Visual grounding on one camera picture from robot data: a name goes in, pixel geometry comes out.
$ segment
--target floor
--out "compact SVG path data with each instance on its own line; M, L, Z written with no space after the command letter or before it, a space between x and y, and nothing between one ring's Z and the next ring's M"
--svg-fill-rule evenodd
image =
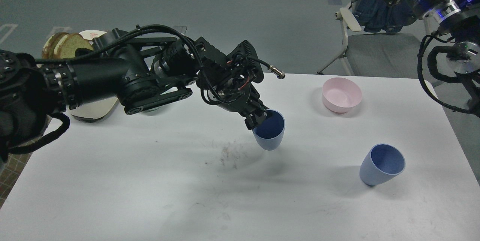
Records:
M187 26L223 52L249 40L263 60L287 73L314 74L341 46L334 13L349 0L0 0L0 48L39 57L50 34L86 29L131 30L136 24ZM421 39L423 24L403 32ZM326 74L342 75L339 62ZM440 97L461 88L437 88ZM458 103L463 95L453 96ZM480 118L446 111L477 180L480 179ZM5 188L0 187L0 194Z

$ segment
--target cup rim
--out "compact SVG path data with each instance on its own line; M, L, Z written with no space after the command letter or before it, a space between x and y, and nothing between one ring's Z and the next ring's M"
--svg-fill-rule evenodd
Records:
M379 167L377 167L377 165L376 165L376 164L373 162L373 160L372 160L372 151L374 150L375 147L377 147L377 146L379 146L379 145L387 145L387 146L389 146L389 147L392 147L393 149L395 149L395 150L398 152L398 154L400 154L400 156L401 156L402 159L403 159L403 168L402 168L401 171L399 171L398 173L391 174L391 173L384 172L384 171L382 171ZM407 162L405 161L405 157L403 156L402 152L400 152L400 150L398 150L398 148L396 148L396 147L394 147L393 145L390 145L390 144L376 144L376 145L374 145L374 146L370 149L369 158L370 158L370 161L372 161L373 166L375 166L375 168L376 168L377 170L381 171L382 173L384 173L384 174L386 174L386 175L393 175L393 176L399 175L399 174L401 174L401 173L403 172L403 170L405 170L405 167L407 166L407 165L406 165Z
M253 129L252 129L252 133L253 133L253 135L254 135L255 137L258 137L259 139L262 139L262 140L273 140L273 139L276 139L276 138L280 137L280 136L282 135L282 133L285 132L285 127L287 126L287 123L285 123L285 117L283 117L283 115L282 115L279 111L274 110L274 109L267 109L267 111L274 111L274 112L278 113L278 114L282 117L282 119L283 119L283 128L282 128L282 131L281 131L278 135L276 135L275 137L273 137L273 138L263 138L263 137L258 136L258 135L254 132L254 129L256 129L256 128L253 128Z

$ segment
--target gray chair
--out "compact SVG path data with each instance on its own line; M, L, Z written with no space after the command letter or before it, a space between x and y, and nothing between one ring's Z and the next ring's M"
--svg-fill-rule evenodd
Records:
M336 12L336 19L340 21L343 34L342 49L323 65L317 74L322 74L329 65L341 60L347 75L391 77L391 78L418 78L417 54L420 40L412 34L373 33L349 36L347 29L361 31L361 27L353 16L355 6L360 0L351 0L349 4ZM430 34L427 21L425 32ZM425 79L434 86L442 82L425 73Z

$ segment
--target light blue cup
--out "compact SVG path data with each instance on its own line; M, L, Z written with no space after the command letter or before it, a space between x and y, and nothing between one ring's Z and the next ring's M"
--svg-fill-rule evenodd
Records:
M388 144L377 144L360 166L361 180L370 186L389 181L401 174L405 169L405 158L395 147Z
M285 132L285 119L278 111L268 109L267 112L271 116L252 131L260 147L265 150L274 150L282 142Z

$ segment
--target bread slice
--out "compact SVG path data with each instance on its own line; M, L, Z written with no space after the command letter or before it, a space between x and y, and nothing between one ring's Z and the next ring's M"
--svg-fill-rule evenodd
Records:
M55 33L53 34L43 45L42 49L42 58L43 59L49 59L53 58L53 50L55 49L55 46L57 46L57 43L62 39L64 36L68 35L66 32L60 32L60 33Z
M75 51L79 48L93 50L89 41L78 33L63 36L53 49L53 58L74 58Z

